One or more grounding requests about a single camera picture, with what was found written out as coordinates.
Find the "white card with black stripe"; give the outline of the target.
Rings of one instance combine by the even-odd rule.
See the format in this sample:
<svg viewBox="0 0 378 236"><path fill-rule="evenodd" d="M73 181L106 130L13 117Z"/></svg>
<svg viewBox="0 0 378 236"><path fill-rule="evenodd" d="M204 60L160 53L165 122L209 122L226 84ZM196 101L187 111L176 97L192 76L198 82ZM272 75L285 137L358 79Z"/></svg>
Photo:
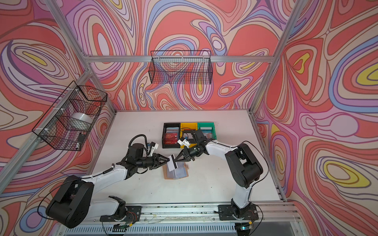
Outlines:
<svg viewBox="0 0 378 236"><path fill-rule="evenodd" d="M169 160L167 162L167 170L169 172L176 170L178 167L177 167L177 164L176 164L176 161L175 161L175 155L172 154L171 156L168 157L168 159Z"/></svg>

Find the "tan leather card holder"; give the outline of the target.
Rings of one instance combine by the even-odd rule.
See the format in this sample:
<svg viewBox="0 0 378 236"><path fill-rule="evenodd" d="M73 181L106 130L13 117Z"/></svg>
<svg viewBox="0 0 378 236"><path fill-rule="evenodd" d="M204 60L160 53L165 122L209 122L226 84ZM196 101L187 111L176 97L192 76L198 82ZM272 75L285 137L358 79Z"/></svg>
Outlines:
<svg viewBox="0 0 378 236"><path fill-rule="evenodd" d="M168 171L167 165L163 166L163 175L165 180L179 180L189 176L188 165L185 162L179 162L177 169Z"/></svg>

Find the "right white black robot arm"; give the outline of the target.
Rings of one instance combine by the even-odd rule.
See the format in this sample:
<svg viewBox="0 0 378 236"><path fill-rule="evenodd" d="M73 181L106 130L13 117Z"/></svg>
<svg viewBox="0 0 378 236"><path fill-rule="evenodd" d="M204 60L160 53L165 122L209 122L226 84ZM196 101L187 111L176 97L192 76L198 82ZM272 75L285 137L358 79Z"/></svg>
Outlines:
<svg viewBox="0 0 378 236"><path fill-rule="evenodd" d="M201 130L193 134L196 144L185 138L180 138L177 143L183 146L178 156L172 155L170 162L176 166L178 162L194 161L203 154L213 155L224 159L230 169L230 173L236 182L236 189L229 205L219 205L217 214L220 220L257 220L259 219L257 205L250 201L253 185L264 173L263 167L244 143L237 146L223 144L213 138L208 139Z"/></svg>

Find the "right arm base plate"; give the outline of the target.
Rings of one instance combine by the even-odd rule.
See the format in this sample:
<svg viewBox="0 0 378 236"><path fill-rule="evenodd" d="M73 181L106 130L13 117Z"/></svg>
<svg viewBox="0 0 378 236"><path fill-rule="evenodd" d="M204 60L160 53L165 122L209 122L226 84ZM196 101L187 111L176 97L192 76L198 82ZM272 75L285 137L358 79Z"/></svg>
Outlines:
<svg viewBox="0 0 378 236"><path fill-rule="evenodd" d="M219 215L221 221L231 220L248 220L256 221L259 219L257 206L249 203L245 208L239 208L237 205L218 205L216 214Z"/></svg>

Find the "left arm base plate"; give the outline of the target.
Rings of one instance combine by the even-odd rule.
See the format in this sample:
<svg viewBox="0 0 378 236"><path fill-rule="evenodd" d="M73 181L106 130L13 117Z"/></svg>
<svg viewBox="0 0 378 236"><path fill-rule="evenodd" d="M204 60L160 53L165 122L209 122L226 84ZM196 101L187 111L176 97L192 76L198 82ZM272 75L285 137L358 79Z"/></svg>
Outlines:
<svg viewBox="0 0 378 236"><path fill-rule="evenodd" d="M140 220L142 206L124 206L112 215L103 215L100 222L126 222L135 223Z"/></svg>

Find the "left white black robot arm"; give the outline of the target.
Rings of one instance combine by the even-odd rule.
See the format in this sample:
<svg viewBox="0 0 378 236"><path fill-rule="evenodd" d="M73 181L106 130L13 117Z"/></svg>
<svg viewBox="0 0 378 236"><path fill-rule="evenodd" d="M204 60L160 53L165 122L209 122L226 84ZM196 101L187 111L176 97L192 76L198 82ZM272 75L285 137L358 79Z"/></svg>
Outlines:
<svg viewBox="0 0 378 236"><path fill-rule="evenodd" d="M112 164L109 169L84 177L67 177L46 208L46 215L70 229L84 220L98 217L114 222L125 221L130 211L123 199L109 196L106 200L94 201L92 196L131 178L140 168L154 170L170 160L152 150L145 154L145 150L143 144L133 144L126 156L120 162Z"/></svg>

